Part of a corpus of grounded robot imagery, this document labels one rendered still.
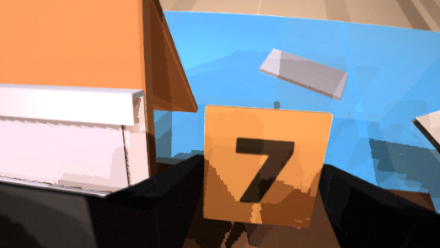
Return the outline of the white rectangular card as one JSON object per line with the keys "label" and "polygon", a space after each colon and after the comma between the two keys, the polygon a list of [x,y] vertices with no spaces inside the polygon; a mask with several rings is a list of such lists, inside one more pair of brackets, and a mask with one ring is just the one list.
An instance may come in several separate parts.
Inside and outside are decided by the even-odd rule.
{"label": "white rectangular card", "polygon": [[260,73],[339,101],[348,72],[273,48]]}

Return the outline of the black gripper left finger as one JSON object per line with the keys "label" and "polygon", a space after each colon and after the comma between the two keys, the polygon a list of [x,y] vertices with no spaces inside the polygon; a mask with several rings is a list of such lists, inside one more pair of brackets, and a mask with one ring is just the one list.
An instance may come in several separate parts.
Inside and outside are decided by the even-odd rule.
{"label": "black gripper left finger", "polygon": [[105,196],[0,180],[0,248],[182,248],[204,155]]}

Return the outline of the tan square tile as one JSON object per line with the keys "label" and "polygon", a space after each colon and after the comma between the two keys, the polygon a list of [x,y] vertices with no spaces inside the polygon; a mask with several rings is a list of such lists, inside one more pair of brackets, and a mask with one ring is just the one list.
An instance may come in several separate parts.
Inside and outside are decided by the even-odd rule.
{"label": "tan square tile", "polygon": [[333,115],[207,105],[202,217],[309,227]]}

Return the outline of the pale pink flat square tile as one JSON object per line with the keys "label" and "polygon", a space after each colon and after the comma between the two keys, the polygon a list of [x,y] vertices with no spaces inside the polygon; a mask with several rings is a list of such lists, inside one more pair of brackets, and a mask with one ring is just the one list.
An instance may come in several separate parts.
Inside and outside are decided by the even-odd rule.
{"label": "pale pink flat square tile", "polygon": [[414,118],[412,122],[440,153],[440,111]]}

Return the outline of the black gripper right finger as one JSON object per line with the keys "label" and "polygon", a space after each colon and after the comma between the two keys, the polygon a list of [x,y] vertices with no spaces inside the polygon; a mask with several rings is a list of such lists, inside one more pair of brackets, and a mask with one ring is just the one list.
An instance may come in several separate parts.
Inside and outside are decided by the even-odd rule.
{"label": "black gripper right finger", "polygon": [[440,248],[440,213],[330,164],[318,188],[340,248]]}

